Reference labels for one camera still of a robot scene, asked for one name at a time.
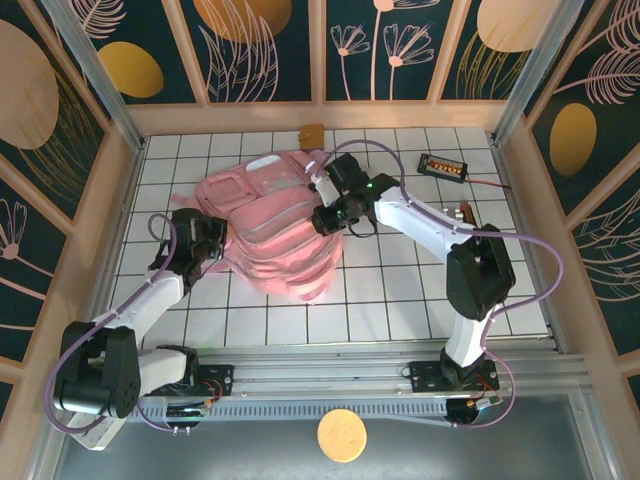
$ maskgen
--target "orange circle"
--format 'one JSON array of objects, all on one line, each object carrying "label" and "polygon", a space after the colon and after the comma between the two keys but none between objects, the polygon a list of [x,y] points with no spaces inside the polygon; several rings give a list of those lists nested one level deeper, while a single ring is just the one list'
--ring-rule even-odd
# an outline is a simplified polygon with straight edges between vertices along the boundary
[{"label": "orange circle", "polygon": [[[291,18],[291,0],[246,0],[246,3],[258,22],[258,28],[260,18],[263,18],[274,37],[284,30]],[[248,43],[251,22],[245,0],[194,0],[193,4],[216,35]]]},{"label": "orange circle", "polygon": [[320,420],[318,444],[334,462],[352,462],[367,445],[367,429],[362,419],[352,411],[332,410]]}]

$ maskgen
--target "pink backpack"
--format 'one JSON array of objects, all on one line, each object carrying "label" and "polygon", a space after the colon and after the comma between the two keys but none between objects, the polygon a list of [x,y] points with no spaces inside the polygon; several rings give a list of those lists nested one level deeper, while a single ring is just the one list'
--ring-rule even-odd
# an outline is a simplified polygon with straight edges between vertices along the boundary
[{"label": "pink backpack", "polygon": [[224,259],[210,272],[231,268],[258,289],[312,302],[324,293],[342,255],[342,234],[324,237],[311,224],[322,202],[308,185],[324,153],[266,154],[211,175],[193,198],[178,203],[229,221]]}]

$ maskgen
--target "small wooden block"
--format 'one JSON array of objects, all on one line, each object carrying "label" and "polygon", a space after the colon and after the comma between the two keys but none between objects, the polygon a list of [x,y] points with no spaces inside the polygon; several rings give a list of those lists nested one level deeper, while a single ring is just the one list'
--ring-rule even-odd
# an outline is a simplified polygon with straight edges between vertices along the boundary
[{"label": "small wooden block", "polygon": [[300,150],[313,150],[316,148],[324,150],[324,125],[321,123],[302,125],[298,140],[300,141]]}]

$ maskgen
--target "red wire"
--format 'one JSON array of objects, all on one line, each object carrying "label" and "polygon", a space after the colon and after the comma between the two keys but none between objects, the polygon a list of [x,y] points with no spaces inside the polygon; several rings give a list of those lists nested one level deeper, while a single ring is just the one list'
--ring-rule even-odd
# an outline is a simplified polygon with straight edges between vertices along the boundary
[{"label": "red wire", "polygon": [[509,185],[502,185],[501,183],[488,182],[486,180],[470,180],[467,178],[467,183],[481,183],[482,185],[490,185],[492,187],[504,188],[506,190],[511,190]]},{"label": "red wire", "polygon": [[220,382],[218,382],[215,379],[211,379],[212,381],[216,382],[216,384],[218,385],[218,388],[220,389],[220,393],[218,394],[218,396],[216,396],[216,389],[213,388],[213,385],[211,385],[209,382],[201,382],[203,385],[206,385],[207,387],[209,387],[209,390],[211,391],[211,394],[213,396],[213,401],[214,403],[217,402],[218,400],[220,400],[220,397],[222,397],[222,394],[224,393],[224,388],[222,388],[222,385],[220,384]]}]

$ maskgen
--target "yellow circle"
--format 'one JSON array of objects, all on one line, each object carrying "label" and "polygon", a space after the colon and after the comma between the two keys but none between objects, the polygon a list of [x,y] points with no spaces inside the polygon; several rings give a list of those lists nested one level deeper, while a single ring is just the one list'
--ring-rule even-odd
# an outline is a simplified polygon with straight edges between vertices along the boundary
[{"label": "yellow circle", "polygon": [[111,80],[122,93],[153,97],[164,86],[162,70],[145,50],[129,42],[113,42],[98,52]]},{"label": "yellow circle", "polygon": [[360,417],[352,411],[332,410],[320,420],[318,444],[334,462],[352,462],[367,445],[367,430]]},{"label": "yellow circle", "polygon": [[267,22],[274,37],[289,23],[291,0],[193,0],[193,3],[204,23],[217,35],[248,43],[250,24],[245,1],[257,21],[262,17]]},{"label": "yellow circle", "polygon": [[0,20],[0,138],[34,149],[58,121],[58,83],[47,56],[19,28]]},{"label": "yellow circle", "polygon": [[565,177],[578,173],[587,163],[596,143],[598,126],[593,112],[580,103],[570,103],[558,113],[551,127],[551,165]]},{"label": "yellow circle", "polygon": [[525,52],[538,43],[559,0],[482,0],[478,35],[498,52]]}]

